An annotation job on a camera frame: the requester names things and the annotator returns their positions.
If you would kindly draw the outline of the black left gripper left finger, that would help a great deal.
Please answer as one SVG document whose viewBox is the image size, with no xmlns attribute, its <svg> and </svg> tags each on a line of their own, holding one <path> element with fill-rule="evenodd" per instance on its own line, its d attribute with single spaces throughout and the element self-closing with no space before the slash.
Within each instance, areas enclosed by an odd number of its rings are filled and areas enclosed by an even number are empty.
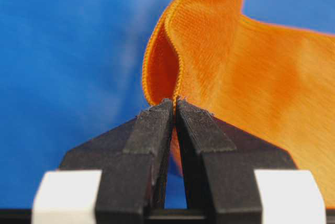
<svg viewBox="0 0 335 224">
<path fill-rule="evenodd" d="M 59 169 L 102 171 L 97 223 L 143 223 L 150 209 L 164 207 L 172 130 L 173 103 L 166 98 L 69 150 Z"/>
</svg>

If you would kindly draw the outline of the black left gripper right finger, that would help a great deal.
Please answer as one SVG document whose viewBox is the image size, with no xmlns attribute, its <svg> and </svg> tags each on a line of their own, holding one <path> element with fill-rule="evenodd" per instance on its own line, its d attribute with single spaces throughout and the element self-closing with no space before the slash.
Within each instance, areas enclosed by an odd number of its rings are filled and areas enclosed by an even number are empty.
<svg viewBox="0 0 335 224">
<path fill-rule="evenodd" d="M 188 208 L 209 223 L 260 223 L 255 169 L 295 169 L 290 154 L 215 118 L 185 100 L 176 106 L 176 131 Z"/>
</svg>

